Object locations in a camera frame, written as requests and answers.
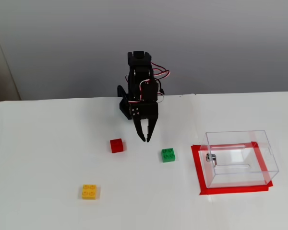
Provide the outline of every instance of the white table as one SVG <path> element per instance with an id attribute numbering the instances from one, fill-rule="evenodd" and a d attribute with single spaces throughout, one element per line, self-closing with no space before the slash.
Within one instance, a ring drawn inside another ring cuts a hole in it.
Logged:
<path id="1" fill-rule="evenodd" d="M 119 101 L 0 103 L 0 230 L 288 229 L 288 93 L 166 96 L 149 143 Z M 255 129 L 274 149 L 274 187 L 199 196 L 191 145 L 208 131 Z M 110 152 L 115 138 L 125 152 Z M 164 148 L 175 162 L 162 163 Z M 82 200 L 83 184 L 100 198 Z"/>

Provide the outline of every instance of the red tape square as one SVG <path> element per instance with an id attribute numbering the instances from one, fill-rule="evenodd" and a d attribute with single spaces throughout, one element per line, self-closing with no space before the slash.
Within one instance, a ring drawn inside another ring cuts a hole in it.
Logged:
<path id="1" fill-rule="evenodd" d="M 262 171 L 267 171 L 267 167 L 266 167 L 266 165 L 264 163 L 264 159 L 263 159 L 263 156 L 262 156 L 262 154 L 260 152 L 258 143 L 257 142 L 251 142 L 251 143 L 246 143 L 246 145 L 249 145 L 250 147 L 254 148 L 255 155 L 257 157 L 257 160 L 258 160 L 258 163 L 259 163 L 259 166 L 260 166 L 261 170 Z M 204 179 L 202 165 L 201 165 L 201 159 L 200 159 L 200 156 L 199 156 L 200 148 L 201 148 L 200 145 L 191 146 L 192 154 L 193 154 L 193 158 L 194 158 L 194 163 L 195 163 L 195 168 L 196 168 L 196 172 L 197 172 L 197 177 L 198 177 L 198 181 L 199 181 L 200 188 L 201 188 L 200 195 L 262 192 L 262 191 L 269 191 L 269 187 L 273 186 L 272 181 L 270 181 L 266 185 L 207 188 L 206 187 L 206 183 L 205 183 L 205 179 Z M 264 179 L 265 180 L 269 180 L 270 178 L 268 178 L 268 177 L 269 177 L 269 175 L 268 175 L 268 173 L 266 173 L 266 175 L 264 175 Z"/>

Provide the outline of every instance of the clear plastic box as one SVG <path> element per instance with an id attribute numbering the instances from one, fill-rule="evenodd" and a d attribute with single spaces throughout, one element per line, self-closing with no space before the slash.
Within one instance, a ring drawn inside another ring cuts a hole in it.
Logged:
<path id="1" fill-rule="evenodd" d="M 207 188 L 265 185 L 278 173 L 263 130 L 206 133 L 199 154 Z"/>

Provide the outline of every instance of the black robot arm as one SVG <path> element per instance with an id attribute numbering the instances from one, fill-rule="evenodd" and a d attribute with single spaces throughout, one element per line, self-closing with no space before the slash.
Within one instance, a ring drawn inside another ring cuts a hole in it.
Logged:
<path id="1" fill-rule="evenodd" d="M 147 52 L 128 53 L 128 93 L 118 86 L 118 97 L 122 97 L 120 110 L 133 120 L 139 137 L 149 142 L 158 119 L 158 83 L 154 78 L 151 56 Z M 148 119 L 147 139 L 142 132 L 141 120 Z"/>

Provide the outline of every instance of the toy block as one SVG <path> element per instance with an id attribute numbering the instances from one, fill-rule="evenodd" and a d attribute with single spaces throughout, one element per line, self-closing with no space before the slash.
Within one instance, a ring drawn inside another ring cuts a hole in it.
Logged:
<path id="1" fill-rule="evenodd" d="M 111 140 L 110 145 L 111 145 L 112 153 L 124 151 L 123 142 L 121 139 Z"/>
<path id="2" fill-rule="evenodd" d="M 162 161 L 165 162 L 171 162 L 175 160 L 175 154 L 173 149 L 163 149 L 161 151 L 162 155 Z"/>
<path id="3" fill-rule="evenodd" d="M 82 188 L 83 200 L 95 200 L 97 194 L 97 186 L 94 184 L 84 184 Z"/>

